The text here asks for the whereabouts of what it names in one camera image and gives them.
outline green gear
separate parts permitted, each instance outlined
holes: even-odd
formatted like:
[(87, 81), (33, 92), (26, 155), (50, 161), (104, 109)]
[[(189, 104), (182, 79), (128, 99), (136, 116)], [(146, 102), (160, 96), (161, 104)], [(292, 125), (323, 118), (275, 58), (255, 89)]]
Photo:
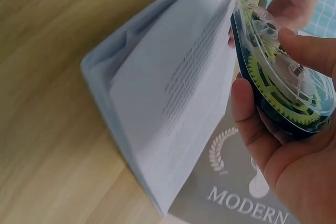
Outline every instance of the green gear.
[[(307, 126), (320, 119), (321, 115), (315, 110), (310, 109), (304, 104), (294, 104), (286, 98), (263, 72), (261, 66), (253, 56), (248, 57), (247, 68), (251, 78), (265, 99), (289, 121)], [(308, 102), (310, 102), (316, 110), (321, 109), (320, 96), (317, 89), (313, 95), (313, 100), (310, 99)]]

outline white paper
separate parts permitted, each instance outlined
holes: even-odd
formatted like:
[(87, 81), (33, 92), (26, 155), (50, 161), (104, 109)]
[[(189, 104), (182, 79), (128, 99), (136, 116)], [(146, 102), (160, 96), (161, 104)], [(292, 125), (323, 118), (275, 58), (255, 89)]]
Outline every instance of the white paper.
[(235, 0), (178, 0), (113, 78), (110, 97), (164, 214), (225, 112)]

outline correction tape dispenser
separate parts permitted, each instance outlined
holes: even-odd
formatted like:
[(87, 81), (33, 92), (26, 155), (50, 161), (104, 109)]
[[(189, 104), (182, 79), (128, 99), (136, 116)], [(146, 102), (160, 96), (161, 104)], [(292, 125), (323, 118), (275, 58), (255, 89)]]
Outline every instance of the correction tape dispenser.
[(237, 0), (231, 16), (240, 73), (256, 105), (295, 139), (329, 124), (335, 108), (331, 78), (293, 61), (278, 40), (281, 28), (265, 9)]

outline wooden table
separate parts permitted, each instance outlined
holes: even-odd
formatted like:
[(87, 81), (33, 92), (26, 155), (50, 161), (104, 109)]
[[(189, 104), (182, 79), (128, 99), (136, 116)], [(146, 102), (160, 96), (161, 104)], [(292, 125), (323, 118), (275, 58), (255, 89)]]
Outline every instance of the wooden table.
[(80, 73), (154, 0), (0, 0), (0, 223), (159, 223)]

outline gray book cover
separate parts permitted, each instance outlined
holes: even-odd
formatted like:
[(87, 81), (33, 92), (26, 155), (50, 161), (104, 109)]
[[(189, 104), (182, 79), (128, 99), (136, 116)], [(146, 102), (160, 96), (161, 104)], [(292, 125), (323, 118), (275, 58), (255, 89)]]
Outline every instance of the gray book cover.
[(270, 190), (244, 146), (230, 99), (169, 212), (190, 224), (299, 223)]

